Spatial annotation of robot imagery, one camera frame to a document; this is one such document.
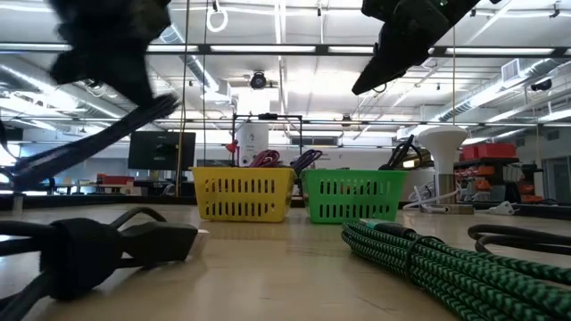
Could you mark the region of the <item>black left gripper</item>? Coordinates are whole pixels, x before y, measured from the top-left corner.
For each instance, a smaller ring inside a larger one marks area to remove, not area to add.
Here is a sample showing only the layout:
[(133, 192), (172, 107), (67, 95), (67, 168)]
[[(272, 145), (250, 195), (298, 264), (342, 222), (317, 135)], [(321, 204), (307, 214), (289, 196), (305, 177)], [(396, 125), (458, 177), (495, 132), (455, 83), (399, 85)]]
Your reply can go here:
[(170, 0), (50, 0), (70, 49), (50, 69), (58, 84), (81, 80), (114, 87), (138, 107), (153, 104), (147, 47), (170, 24)]

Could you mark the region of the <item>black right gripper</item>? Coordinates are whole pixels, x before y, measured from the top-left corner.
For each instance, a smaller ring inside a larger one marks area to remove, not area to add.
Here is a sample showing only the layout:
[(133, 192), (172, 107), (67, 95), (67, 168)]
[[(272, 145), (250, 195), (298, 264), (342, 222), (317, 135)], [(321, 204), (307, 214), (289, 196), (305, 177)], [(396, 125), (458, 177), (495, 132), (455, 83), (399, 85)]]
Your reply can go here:
[(478, 0), (363, 0), (360, 11), (383, 26), (373, 57), (352, 92), (361, 95), (401, 78), (477, 4)]

